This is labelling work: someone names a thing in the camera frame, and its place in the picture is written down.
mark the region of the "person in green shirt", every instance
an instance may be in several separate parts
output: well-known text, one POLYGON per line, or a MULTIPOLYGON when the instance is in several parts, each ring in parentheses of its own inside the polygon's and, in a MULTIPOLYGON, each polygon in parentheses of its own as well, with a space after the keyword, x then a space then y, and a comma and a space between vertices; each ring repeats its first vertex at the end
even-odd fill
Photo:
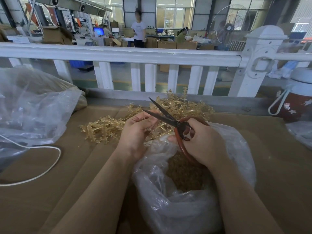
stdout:
POLYGON ((190 38, 189 40, 185 40, 185 35, 187 35, 187 34, 188 34, 188 27, 185 27, 182 30, 180 30, 180 32, 178 33, 178 35, 176 37, 176 42, 177 43, 184 43, 184 42, 192 41, 193 38, 190 38))

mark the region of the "forearm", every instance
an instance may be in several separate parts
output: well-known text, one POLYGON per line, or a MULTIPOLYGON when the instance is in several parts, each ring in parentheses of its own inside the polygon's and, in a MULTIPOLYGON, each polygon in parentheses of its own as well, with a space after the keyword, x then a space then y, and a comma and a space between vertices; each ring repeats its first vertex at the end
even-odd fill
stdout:
POLYGON ((229 158, 223 158, 211 172, 216 181, 227 234, 283 233, 252 186, 229 158))
POLYGON ((133 165, 115 150, 51 233, 115 233, 133 165))

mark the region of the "pile of gold plastic parts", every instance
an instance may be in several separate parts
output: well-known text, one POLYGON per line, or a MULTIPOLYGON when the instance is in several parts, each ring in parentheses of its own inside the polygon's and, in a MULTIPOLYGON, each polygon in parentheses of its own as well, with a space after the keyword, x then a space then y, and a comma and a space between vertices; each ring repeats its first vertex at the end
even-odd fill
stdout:
MULTIPOLYGON (((209 116, 213 113, 213 108, 203 102, 195 103, 187 101, 187 88, 184 88, 182 97, 178 97, 170 91, 167 92, 167 98, 157 97, 156 102, 166 109, 174 118, 181 119, 184 117, 199 117, 209 121, 209 116)), ((150 104, 150 109, 155 109, 154 104, 150 104)), ((88 125, 81 125, 83 132, 87 134, 86 139, 96 143, 107 143, 112 139, 119 140, 120 133, 127 119, 135 114, 142 112, 142 107, 129 105, 129 114, 125 118, 115 119, 110 116, 102 117, 88 125)), ((160 122, 158 127, 153 129, 146 141, 159 138, 165 134, 173 134, 173 128, 166 123, 160 122)))

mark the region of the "black pants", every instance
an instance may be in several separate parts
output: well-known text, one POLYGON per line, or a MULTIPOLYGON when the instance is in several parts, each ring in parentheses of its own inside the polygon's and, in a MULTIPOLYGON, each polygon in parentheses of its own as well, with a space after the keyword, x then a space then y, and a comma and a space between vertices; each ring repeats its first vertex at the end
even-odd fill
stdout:
POLYGON ((143 48, 144 42, 142 40, 133 39, 133 43, 135 44, 136 48, 143 48))

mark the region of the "green shirt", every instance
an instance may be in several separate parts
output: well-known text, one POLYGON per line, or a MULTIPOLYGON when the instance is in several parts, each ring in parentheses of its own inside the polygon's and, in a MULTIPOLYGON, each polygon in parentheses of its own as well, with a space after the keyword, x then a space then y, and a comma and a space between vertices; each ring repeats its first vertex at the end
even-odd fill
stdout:
POLYGON ((184 34, 182 32, 179 33, 179 35, 176 37, 176 42, 177 43, 184 43, 185 42, 184 34))

